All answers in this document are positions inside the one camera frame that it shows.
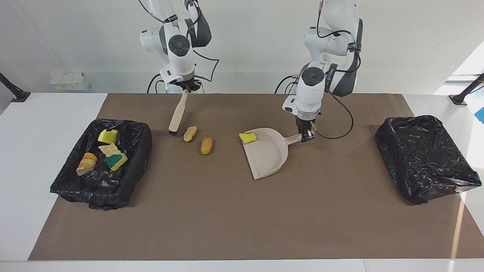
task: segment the blue object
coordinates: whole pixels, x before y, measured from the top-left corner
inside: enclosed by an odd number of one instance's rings
[[[479,119],[479,121],[484,123],[484,107],[481,110],[479,110],[478,112],[476,112],[475,115],[476,115],[477,119]]]

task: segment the brown tabletop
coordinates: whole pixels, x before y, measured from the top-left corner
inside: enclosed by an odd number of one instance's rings
[[[58,198],[30,260],[239,260],[482,258],[484,237],[460,197],[420,206],[399,194],[374,133],[387,117],[412,116],[402,95],[352,94],[355,118],[341,140],[289,147],[281,170],[252,179],[238,133],[297,133],[285,95],[190,95],[180,135],[168,135],[180,95],[109,94],[99,118],[146,122],[153,149],[130,204],[102,212]],[[349,117],[330,96],[318,129],[345,132]],[[211,137],[209,156],[199,153]]]

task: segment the dustpan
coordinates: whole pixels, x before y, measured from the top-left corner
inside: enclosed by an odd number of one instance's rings
[[[301,141],[301,134],[284,138],[272,128],[258,128],[245,132],[254,133],[257,140],[243,145],[254,180],[270,176],[281,169],[287,159],[287,146]]]

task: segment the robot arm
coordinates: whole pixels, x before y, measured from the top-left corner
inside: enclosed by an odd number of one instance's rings
[[[325,22],[331,29],[311,27],[304,36],[304,44],[311,53],[311,62],[299,74],[297,94],[289,96],[283,109],[296,116],[302,142],[314,138],[312,124],[320,114],[325,92],[346,96],[353,92],[356,70],[360,64],[363,21],[358,15],[360,0],[321,0]],[[322,53],[346,56],[343,65],[323,59]]]
[[[185,0],[184,4],[190,18],[179,21],[170,0],[148,0],[148,12],[163,26],[144,30],[140,41],[147,51],[160,57],[163,65],[160,75],[166,84],[196,91],[200,83],[194,80],[193,48],[208,45],[212,34],[198,0]]]

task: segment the dustpan handle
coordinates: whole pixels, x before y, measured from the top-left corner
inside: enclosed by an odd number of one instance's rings
[[[301,134],[294,135],[292,137],[286,138],[287,145],[292,145],[293,143],[300,142],[303,138]]]

